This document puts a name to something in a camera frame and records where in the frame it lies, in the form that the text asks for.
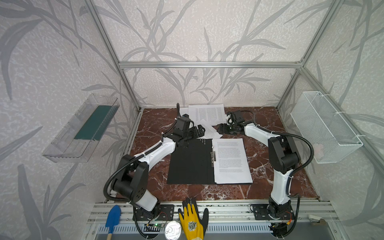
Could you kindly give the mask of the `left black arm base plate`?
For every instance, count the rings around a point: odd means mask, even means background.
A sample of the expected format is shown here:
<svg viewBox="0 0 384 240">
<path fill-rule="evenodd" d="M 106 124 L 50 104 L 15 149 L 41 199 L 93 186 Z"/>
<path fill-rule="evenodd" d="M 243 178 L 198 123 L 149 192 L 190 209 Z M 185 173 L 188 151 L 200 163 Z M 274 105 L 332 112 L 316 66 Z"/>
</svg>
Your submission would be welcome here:
<svg viewBox="0 0 384 240">
<path fill-rule="evenodd" d="M 149 212 L 143 208 L 135 209 L 133 220 L 136 221 L 172 221 L 174 218 L 175 206 L 168 204 L 159 204 Z"/>
</svg>

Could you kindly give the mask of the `printed paper top back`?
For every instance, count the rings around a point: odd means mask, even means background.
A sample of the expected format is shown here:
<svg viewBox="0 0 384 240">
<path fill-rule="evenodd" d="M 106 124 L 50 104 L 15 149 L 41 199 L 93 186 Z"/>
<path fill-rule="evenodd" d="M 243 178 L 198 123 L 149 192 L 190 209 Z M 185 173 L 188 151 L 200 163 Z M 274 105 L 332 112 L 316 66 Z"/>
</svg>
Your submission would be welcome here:
<svg viewBox="0 0 384 240">
<path fill-rule="evenodd" d="M 225 124 L 227 117 L 223 104 L 219 105 L 190 105 L 188 107 L 190 119 L 194 123 L 206 122 L 211 126 Z"/>
</svg>

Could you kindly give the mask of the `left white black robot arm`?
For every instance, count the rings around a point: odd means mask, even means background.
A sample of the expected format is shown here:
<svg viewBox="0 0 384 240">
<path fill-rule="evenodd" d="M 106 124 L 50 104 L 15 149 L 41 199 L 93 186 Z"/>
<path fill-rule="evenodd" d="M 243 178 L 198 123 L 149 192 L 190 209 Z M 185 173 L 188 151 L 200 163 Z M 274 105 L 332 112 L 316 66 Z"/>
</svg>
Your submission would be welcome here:
<svg viewBox="0 0 384 240">
<path fill-rule="evenodd" d="M 148 190 L 150 170 L 177 147 L 187 147 L 189 141 L 205 135 L 202 125 L 195 125 L 187 114 L 181 115 L 177 104 L 177 117 L 173 124 L 161 133 L 161 139 L 149 149 L 134 156 L 121 158 L 118 169 L 107 179 L 104 197 L 109 201 L 126 202 L 135 208 L 156 214 L 160 200 Z"/>
</svg>

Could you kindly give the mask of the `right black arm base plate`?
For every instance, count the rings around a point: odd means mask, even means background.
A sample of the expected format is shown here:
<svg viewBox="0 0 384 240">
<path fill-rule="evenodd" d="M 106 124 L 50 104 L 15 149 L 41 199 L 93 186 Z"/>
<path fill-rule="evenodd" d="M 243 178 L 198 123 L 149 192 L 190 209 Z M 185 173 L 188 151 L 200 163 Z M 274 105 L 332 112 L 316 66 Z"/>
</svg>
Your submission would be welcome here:
<svg viewBox="0 0 384 240">
<path fill-rule="evenodd" d="M 257 221 L 282 221 L 289 222 L 295 218 L 295 213 L 292 207 L 289 207 L 287 211 L 276 214 L 269 211 L 269 204 L 251 204 L 250 210 Z"/>
</svg>

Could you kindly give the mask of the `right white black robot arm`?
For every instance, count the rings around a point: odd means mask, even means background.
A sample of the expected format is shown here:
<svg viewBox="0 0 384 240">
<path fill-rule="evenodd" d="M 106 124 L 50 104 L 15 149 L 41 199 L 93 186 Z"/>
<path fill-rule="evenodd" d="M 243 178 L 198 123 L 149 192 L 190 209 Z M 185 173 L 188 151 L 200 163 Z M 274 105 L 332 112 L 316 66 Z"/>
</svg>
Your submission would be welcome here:
<svg viewBox="0 0 384 240">
<path fill-rule="evenodd" d="M 269 130 L 256 123 L 256 116 L 252 120 L 245 120 L 243 113 L 249 110 L 228 112 L 226 123 L 220 124 L 218 132 L 228 135 L 244 135 L 253 138 L 269 148 L 269 162 L 274 170 L 273 190 L 267 207 L 268 215 L 279 220 L 283 214 L 291 211 L 291 199 L 299 198 L 299 194 L 291 194 L 291 183 L 294 175 L 308 166 L 315 155 L 313 145 L 305 138 L 289 133 L 279 133 Z M 295 139 L 303 141 L 309 148 L 308 160 L 299 165 L 301 156 Z"/>
</svg>

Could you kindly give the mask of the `black folder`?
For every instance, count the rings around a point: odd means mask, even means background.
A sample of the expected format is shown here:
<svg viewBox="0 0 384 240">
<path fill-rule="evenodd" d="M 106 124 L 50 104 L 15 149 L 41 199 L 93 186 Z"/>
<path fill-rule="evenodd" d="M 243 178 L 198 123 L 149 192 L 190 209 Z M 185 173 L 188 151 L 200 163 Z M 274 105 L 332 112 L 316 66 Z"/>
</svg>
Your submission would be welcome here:
<svg viewBox="0 0 384 240">
<path fill-rule="evenodd" d="M 213 139 L 196 139 L 187 148 L 179 148 L 171 154 L 168 184 L 217 185 L 211 166 Z"/>
</svg>

